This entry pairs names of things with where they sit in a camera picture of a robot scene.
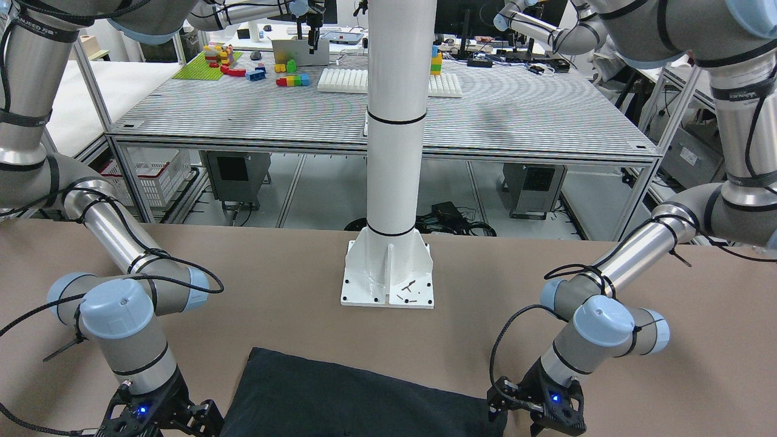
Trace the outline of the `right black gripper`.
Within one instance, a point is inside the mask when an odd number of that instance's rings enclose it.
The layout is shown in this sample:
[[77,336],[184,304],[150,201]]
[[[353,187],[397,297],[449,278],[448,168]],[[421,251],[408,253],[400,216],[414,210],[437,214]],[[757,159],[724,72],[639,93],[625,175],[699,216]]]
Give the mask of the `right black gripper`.
[[145,395],[130,393],[122,382],[106,409],[97,436],[162,436],[175,429],[187,435],[219,436],[224,417],[213,400],[194,404],[180,370],[161,387]]

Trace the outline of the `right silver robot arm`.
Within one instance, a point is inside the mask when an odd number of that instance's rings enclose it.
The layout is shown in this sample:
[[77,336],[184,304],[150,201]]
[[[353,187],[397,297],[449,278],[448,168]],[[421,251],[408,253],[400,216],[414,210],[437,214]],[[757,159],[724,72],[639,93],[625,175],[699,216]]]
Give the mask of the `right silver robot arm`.
[[216,401],[192,400],[164,315],[202,307],[225,290],[216,274],[167,252],[83,161],[55,152],[42,136],[81,31],[107,21],[126,36],[169,41],[196,1],[8,1],[2,29],[2,216],[58,211],[113,265],[114,274],[74,272],[56,279],[47,302],[2,329],[50,310],[72,332],[70,345],[99,349],[117,387],[100,422],[61,430],[2,414],[41,433],[67,436],[219,436]]

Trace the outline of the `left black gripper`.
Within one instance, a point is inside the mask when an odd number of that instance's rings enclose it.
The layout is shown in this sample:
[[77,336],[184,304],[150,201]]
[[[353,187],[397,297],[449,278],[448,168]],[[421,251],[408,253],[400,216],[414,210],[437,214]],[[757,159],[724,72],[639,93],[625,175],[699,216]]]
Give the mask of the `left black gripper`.
[[542,368],[541,360],[525,373],[519,384],[505,376],[497,379],[487,391],[488,420],[496,421],[507,410],[523,409],[532,418],[531,437],[544,429],[577,436],[586,432],[585,396],[580,382],[560,385]]

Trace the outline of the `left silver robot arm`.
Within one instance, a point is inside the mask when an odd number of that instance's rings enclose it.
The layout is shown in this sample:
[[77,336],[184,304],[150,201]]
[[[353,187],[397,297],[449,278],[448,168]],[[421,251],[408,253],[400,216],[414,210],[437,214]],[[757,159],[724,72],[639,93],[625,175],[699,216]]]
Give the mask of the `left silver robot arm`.
[[727,179],[695,186],[653,210],[593,265],[561,266],[546,275],[540,308],[566,322],[549,349],[514,384],[492,379],[489,420],[508,410],[530,413],[532,435],[586,430],[581,380],[609,357],[652,354],[670,339],[668,323],[630,309],[617,295],[677,245],[697,235],[775,249],[775,2],[575,1],[577,24],[556,29],[526,16],[528,1],[506,2],[495,26],[552,48],[578,53],[610,37],[632,67],[652,69],[691,52],[710,77]]

